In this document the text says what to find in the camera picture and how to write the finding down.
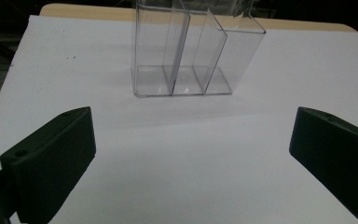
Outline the white table mat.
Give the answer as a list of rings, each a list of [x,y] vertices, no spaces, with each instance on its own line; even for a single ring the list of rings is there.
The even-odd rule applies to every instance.
[[[270,30],[230,95],[139,98],[131,24],[33,16],[0,155],[89,106],[97,153],[51,224],[358,224],[289,152],[301,106],[358,126],[358,33]]]

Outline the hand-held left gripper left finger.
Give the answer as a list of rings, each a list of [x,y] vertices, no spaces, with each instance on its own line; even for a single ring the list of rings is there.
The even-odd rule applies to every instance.
[[[0,156],[4,212],[48,224],[96,154],[91,108],[60,114]]]

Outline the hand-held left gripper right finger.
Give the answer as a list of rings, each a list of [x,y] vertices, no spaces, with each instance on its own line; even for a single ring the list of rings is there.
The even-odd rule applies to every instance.
[[[289,152],[358,218],[358,127],[300,107]]]

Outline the clear plastic organizer box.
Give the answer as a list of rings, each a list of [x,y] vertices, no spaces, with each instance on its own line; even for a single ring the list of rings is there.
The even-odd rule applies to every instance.
[[[138,97],[230,95],[266,30],[253,0],[132,0]]]

